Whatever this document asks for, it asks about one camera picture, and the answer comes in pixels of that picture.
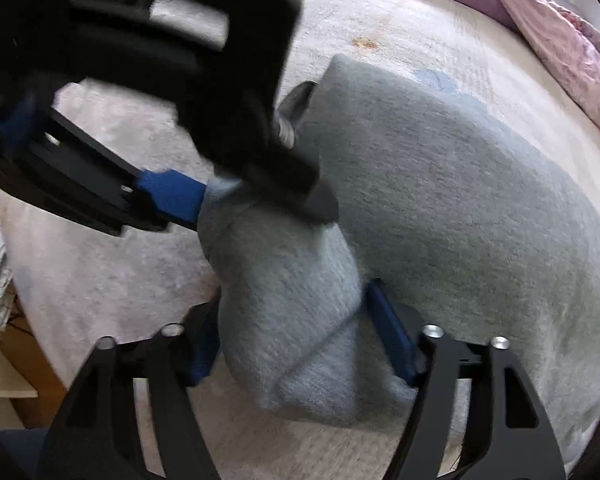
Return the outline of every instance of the wooden floor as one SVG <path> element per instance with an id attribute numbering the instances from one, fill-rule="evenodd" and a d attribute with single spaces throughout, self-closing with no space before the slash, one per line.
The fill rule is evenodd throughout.
<path id="1" fill-rule="evenodd" d="M 14 368 L 38 391 L 35 399 L 12 399 L 25 428 L 51 425 L 66 390 L 42 353 L 25 317 L 18 317 L 0 335 L 0 349 Z"/>

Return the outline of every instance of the gray blanket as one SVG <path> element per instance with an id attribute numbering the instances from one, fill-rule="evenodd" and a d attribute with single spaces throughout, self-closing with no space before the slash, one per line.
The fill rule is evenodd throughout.
<path id="1" fill-rule="evenodd" d="M 509 337 L 570 462 L 600 416 L 600 218 L 478 100 L 436 73 L 419 79 L 338 56 L 315 91 L 300 134 L 320 149 L 337 226 L 210 182 L 200 241 L 222 283 L 227 364 L 286 416 L 403 424 L 414 391 L 360 312 L 362 285 L 379 276 L 456 338 Z"/>

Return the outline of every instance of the bed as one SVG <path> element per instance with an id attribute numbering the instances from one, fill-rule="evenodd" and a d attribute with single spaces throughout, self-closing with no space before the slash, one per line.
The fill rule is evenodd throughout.
<path id="1" fill-rule="evenodd" d="M 157 0 L 154 16 L 183 27 L 204 19 L 180 0 Z M 452 0 L 304 0 L 280 95 L 318 80 L 337 53 L 477 100 L 562 168 L 600 215 L 600 130 L 511 28 Z M 211 173 L 164 103 L 87 81 L 66 88 L 58 108 L 137 166 L 172 167 L 200 180 Z M 0 218 L 23 308 L 65 384 L 101 336 L 149 336 L 218 285 L 196 235 L 181 228 L 111 238 L 1 192 Z M 227 479 L 380 478 L 399 438 L 394 430 L 275 418 L 244 399 L 222 361 L 191 395 Z M 142 393 L 139 402 L 146 402 Z M 150 422 L 139 411 L 147 461 L 159 470 Z M 594 429 L 562 450 L 567 469 Z M 446 459 L 448 467 L 451 450 Z"/>

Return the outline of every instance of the silver screw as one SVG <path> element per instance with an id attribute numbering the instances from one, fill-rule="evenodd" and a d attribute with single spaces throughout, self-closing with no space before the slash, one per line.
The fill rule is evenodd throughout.
<path id="1" fill-rule="evenodd" d="M 101 337 L 98 339 L 96 343 L 96 348 L 98 350 L 111 350 L 116 345 L 116 340 L 113 339 L 110 335 Z"/>
<path id="2" fill-rule="evenodd" d="M 169 323 L 160 329 L 160 333 L 165 337 L 176 337 L 184 332 L 184 327 L 178 323 Z"/>
<path id="3" fill-rule="evenodd" d="M 443 335 L 445 335 L 445 331 L 442 330 L 438 325 L 425 325 L 422 329 L 422 333 L 427 337 L 432 337 L 434 339 L 440 339 Z"/>
<path id="4" fill-rule="evenodd" d="M 506 350 L 511 346 L 511 343 L 506 337 L 497 335 L 496 337 L 491 338 L 491 346 L 498 350 Z"/>

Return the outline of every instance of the metal bolt head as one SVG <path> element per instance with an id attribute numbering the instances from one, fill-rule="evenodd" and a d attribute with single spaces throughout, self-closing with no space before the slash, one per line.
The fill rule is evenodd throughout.
<path id="1" fill-rule="evenodd" d="M 427 337 L 432 337 L 434 339 L 440 339 L 443 335 L 445 335 L 445 331 L 442 330 L 438 325 L 425 325 L 422 329 L 422 333 Z"/>
<path id="2" fill-rule="evenodd" d="M 506 337 L 497 335 L 496 337 L 491 338 L 491 346 L 498 350 L 506 350 L 511 346 L 511 342 Z"/>
<path id="3" fill-rule="evenodd" d="M 116 340 L 113 339 L 110 335 L 101 337 L 98 339 L 96 343 L 96 348 L 98 350 L 111 350 L 116 345 Z"/>
<path id="4" fill-rule="evenodd" d="M 56 139 L 53 135 L 45 132 L 45 137 L 46 137 L 46 140 L 51 142 L 54 146 L 60 146 L 60 141 L 58 139 Z"/>
<path id="5" fill-rule="evenodd" d="M 184 327 L 178 323 L 169 323 L 160 329 L 160 333 L 165 337 L 177 337 L 184 332 Z"/>

